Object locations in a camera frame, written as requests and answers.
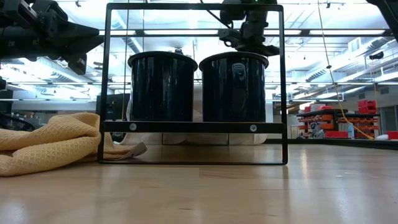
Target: plastic lid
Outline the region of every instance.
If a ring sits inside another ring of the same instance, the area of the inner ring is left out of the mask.
[[[176,54],[173,52],[163,52],[163,51],[150,51],[150,52],[142,52],[135,54],[129,57],[127,64],[131,67],[132,61],[147,57],[156,57],[156,56],[163,56],[163,57],[171,57],[179,60],[183,60],[184,62],[191,63],[193,65],[193,70],[196,71],[198,69],[198,64],[192,58],[187,57],[185,55]]]
[[[230,58],[230,57],[245,57],[245,58],[254,58],[262,62],[262,64],[267,68],[269,65],[268,59],[266,59],[264,56],[255,54],[255,53],[250,53],[250,52],[225,52],[221,54],[216,54],[212,55],[210,57],[207,57],[203,59],[199,63],[199,69],[203,71],[203,64],[208,63],[210,61],[214,60],[219,60],[219,59],[224,59],[224,58]]]

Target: screw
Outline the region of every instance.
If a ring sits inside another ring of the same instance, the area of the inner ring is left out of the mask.
[[[134,124],[134,123],[130,124],[130,130],[131,131],[135,131],[136,129],[137,129],[137,125],[136,124]]]
[[[256,132],[256,131],[257,131],[257,126],[254,125],[254,124],[252,124],[252,125],[250,126],[250,131],[251,131],[251,132]]]

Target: metal rack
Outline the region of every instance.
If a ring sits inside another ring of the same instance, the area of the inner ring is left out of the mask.
[[[169,3],[109,3],[106,7],[103,76],[101,84],[100,127],[101,142],[98,146],[97,161],[117,164],[178,164],[178,165],[286,165],[287,150],[287,113],[286,113],[286,71],[285,42],[279,41],[280,48],[280,92],[281,123],[193,123],[193,122],[147,122],[147,121],[105,121],[108,87],[109,50],[111,38],[111,15],[113,10],[267,10],[279,13],[279,39],[284,40],[284,10],[280,5],[268,4],[169,4]],[[135,160],[109,161],[104,159],[104,133],[246,133],[246,134],[282,134],[282,160],[279,162],[142,162]]]

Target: cable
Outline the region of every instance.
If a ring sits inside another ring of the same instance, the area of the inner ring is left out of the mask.
[[[212,15],[216,20],[218,20],[218,22],[222,23],[224,26],[226,26],[229,29],[234,29],[234,22],[231,22],[231,26],[229,26],[228,24],[225,24],[218,16],[214,15],[214,13],[212,13],[210,10],[206,10],[210,15]]]
[[[333,78],[333,74],[332,74],[332,72],[331,72],[331,65],[330,65],[330,61],[329,61],[328,49],[327,49],[327,47],[326,47],[325,33],[323,32],[323,22],[322,22],[321,6],[320,6],[319,0],[318,0],[318,14],[319,14],[319,20],[320,20],[320,23],[321,23],[323,46],[324,46],[324,48],[325,48],[326,60],[327,60],[327,62],[328,62],[327,69],[329,69],[329,73],[330,73],[330,76],[331,76],[331,81],[333,82],[333,86],[335,87],[335,91],[336,91],[336,94],[337,94],[337,101],[338,101],[338,104],[339,104],[339,106],[340,106],[341,114],[343,115],[343,118],[344,118],[344,120],[347,122],[347,124],[352,125],[352,126],[354,127],[355,130],[359,131],[361,134],[363,134],[363,135],[364,135],[365,137],[367,137],[368,139],[374,140],[373,137],[371,137],[371,136],[367,135],[366,133],[364,133],[362,130],[360,130],[359,128],[357,128],[353,123],[349,122],[348,119],[346,118],[346,115],[345,115],[345,113],[344,113],[343,106],[341,105],[340,97],[338,96],[337,84],[336,84],[335,79]]]

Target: yellow towel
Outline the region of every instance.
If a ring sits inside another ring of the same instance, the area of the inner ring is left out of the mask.
[[[101,135],[97,114],[58,115],[32,132],[0,129],[0,176],[40,172],[76,161],[93,161]],[[146,147],[114,145],[105,134],[104,157],[137,156]]]

